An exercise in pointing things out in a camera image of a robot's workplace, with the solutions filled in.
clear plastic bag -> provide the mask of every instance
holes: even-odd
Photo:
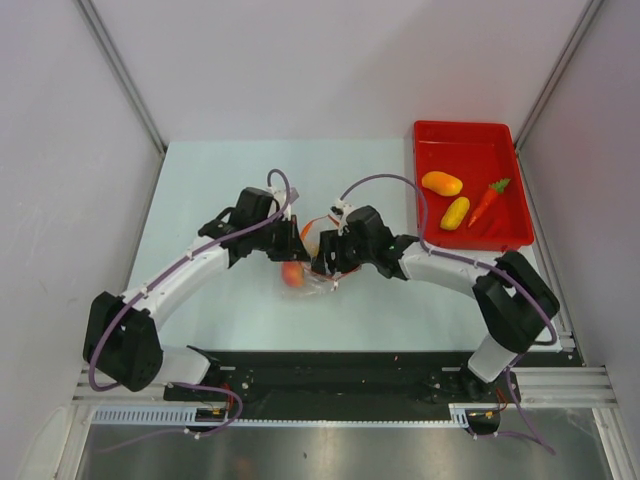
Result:
[[[300,232],[300,238],[312,259],[318,255],[320,233],[326,230],[337,230],[338,223],[329,215],[316,218],[307,223]],[[281,266],[282,282],[288,287],[283,293],[287,297],[306,297],[333,292],[338,288],[340,280],[356,272],[335,275],[320,275],[311,270],[311,262],[283,262]]]

white wall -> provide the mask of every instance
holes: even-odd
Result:
[[[586,0],[96,0],[171,140],[522,125]]]
[[[0,478],[68,403],[91,299],[123,287],[159,159],[73,2],[0,5]]]
[[[639,18],[636,0],[605,5],[523,151],[578,340],[606,364],[637,445]]]

robotic arm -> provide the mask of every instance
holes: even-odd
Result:
[[[292,198],[297,198],[295,190],[292,192]],[[322,275],[347,273],[369,263],[386,278],[432,282],[475,298],[489,334],[464,369],[465,387],[472,396],[491,384],[518,355],[526,353],[545,328],[527,300],[520,293],[512,295],[508,291],[510,285],[504,278],[436,256],[423,248],[418,237],[394,236],[371,206],[354,208],[338,202],[332,212],[339,219],[339,228],[320,234],[318,255],[313,259],[304,248],[296,217],[289,208],[272,223],[208,247],[212,240],[229,238],[234,232],[264,223],[284,204],[285,195],[275,189],[244,189],[235,207],[223,210],[198,231],[178,262],[119,297],[100,294],[91,306],[85,360],[97,355],[97,368],[131,391],[142,390],[151,382],[199,384],[212,359],[195,348],[161,346],[158,331],[207,280],[254,250],[264,251],[276,262],[310,261],[312,270]],[[507,252],[495,267],[517,280],[549,318],[558,312],[557,299],[522,255]],[[130,308],[118,327],[98,349],[105,331],[126,306]]]

red tray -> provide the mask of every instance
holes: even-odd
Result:
[[[445,248],[496,251],[517,249],[533,242],[531,217],[509,127],[497,123],[419,121],[414,125],[414,142],[416,183],[429,207],[427,242]],[[462,180],[459,196],[471,201],[469,213],[452,232],[442,230],[440,220],[457,197],[442,197],[422,188],[423,175],[432,170]],[[511,182],[504,193],[473,227],[467,228],[471,212],[489,184],[505,177]],[[422,205],[418,199],[418,226],[421,218]]]

yellow toy vegetable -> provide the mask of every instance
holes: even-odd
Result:
[[[462,181],[448,173],[433,171],[422,177],[422,186],[443,197],[455,197],[462,190]]]
[[[443,230],[455,230],[458,228],[469,211],[470,206],[471,202],[469,202],[467,197],[456,198],[453,203],[449,205],[449,208],[447,208],[442,220],[440,220],[440,228]]]

